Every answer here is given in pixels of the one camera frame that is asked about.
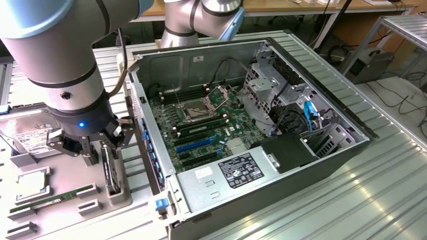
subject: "motherboard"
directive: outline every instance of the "motherboard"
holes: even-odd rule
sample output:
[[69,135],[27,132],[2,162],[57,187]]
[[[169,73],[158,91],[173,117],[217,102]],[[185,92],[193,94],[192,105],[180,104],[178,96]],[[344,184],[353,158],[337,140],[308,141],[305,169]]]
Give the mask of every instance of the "motherboard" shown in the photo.
[[245,112],[242,95],[222,85],[169,92],[149,100],[176,171],[249,149],[266,136]]

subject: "workbench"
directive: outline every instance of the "workbench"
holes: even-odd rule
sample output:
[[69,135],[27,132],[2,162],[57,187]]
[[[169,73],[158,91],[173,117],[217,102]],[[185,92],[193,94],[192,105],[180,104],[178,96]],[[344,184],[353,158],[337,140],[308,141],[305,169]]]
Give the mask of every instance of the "workbench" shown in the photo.
[[[333,67],[292,34],[282,31],[240,34],[234,40],[273,38],[332,94],[378,135],[378,140],[322,181],[260,209],[202,239],[422,239],[427,236],[427,146],[369,100]],[[216,42],[201,38],[200,43]],[[127,52],[156,49],[154,43],[130,45]],[[118,79],[118,47],[95,49],[95,62],[105,86]],[[19,89],[30,82],[18,66],[5,68],[0,96],[14,105],[29,101]],[[111,109],[123,114],[123,98]],[[59,230],[42,239],[168,239],[166,230],[152,221],[152,196],[138,147],[121,150],[131,204]]]
[[[340,9],[342,8],[345,0],[340,3],[329,4],[328,7],[318,3],[306,3],[302,1],[296,4],[290,0],[244,0],[245,17],[262,17],[262,16],[293,16],[293,15],[317,15],[330,14],[328,21],[324,25],[320,36],[314,42],[313,48],[318,47],[326,32],[336,20]],[[413,8],[418,5],[417,0],[402,0],[405,8],[400,8],[402,15],[408,15]],[[389,5],[370,5],[364,0],[352,0],[345,13],[372,13],[372,12],[394,12],[396,6]],[[152,22],[165,20],[165,3],[162,0],[153,0],[152,7],[144,14],[131,22]]]

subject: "screw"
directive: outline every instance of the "screw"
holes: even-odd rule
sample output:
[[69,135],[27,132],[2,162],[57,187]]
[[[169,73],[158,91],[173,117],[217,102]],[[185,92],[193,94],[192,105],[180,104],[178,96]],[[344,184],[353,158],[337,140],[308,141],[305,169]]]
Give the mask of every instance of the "screw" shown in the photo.
[[73,95],[69,92],[63,91],[59,93],[59,97],[61,99],[67,100],[73,97]]

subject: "warning label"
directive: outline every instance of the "warning label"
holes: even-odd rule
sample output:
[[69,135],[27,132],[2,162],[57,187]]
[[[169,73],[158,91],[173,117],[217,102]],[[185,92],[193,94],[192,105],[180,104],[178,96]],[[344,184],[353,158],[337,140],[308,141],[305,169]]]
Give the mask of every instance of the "warning label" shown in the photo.
[[51,128],[47,127],[13,135],[14,141],[21,144],[29,154],[41,154],[54,150],[46,146],[46,136],[50,129]]
[[218,168],[230,188],[236,189],[253,180],[264,177],[252,155],[245,153],[226,161],[220,162]]

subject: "aluminum profile table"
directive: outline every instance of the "aluminum profile table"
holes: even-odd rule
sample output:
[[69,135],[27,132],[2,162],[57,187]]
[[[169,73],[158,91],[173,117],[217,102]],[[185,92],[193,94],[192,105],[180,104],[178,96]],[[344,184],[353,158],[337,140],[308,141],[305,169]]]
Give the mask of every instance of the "aluminum profile table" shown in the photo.
[[[427,51],[427,16],[422,15],[406,15],[406,16],[380,16],[376,20],[361,44],[358,45],[354,54],[349,60],[344,61],[344,64],[340,68],[340,72],[345,75],[349,71],[350,66],[353,65],[358,53],[365,49],[372,37],[377,33],[380,27],[385,27],[389,31],[398,34],[405,40],[413,43],[420,49]],[[386,39],[377,44],[382,46]]]
[[[330,177],[202,239],[425,239],[425,144],[386,116],[292,34],[282,31],[258,32],[240,34],[234,40],[260,37],[270,37],[278,42],[380,139]],[[202,38],[200,42],[213,43],[216,40]],[[141,51],[156,47],[149,43],[129,46],[127,49]],[[118,78],[117,53],[119,49],[115,47],[94,50],[106,86]],[[17,65],[13,67],[11,87],[14,84],[30,84]],[[18,89],[10,92],[14,101],[25,97]],[[118,98],[114,101],[118,103],[113,104],[113,110],[119,112],[123,102]],[[168,238],[165,229],[152,222],[149,216],[146,201],[152,194],[138,149],[130,145],[121,154],[131,189],[131,205],[106,217],[93,218],[49,234],[45,239]]]

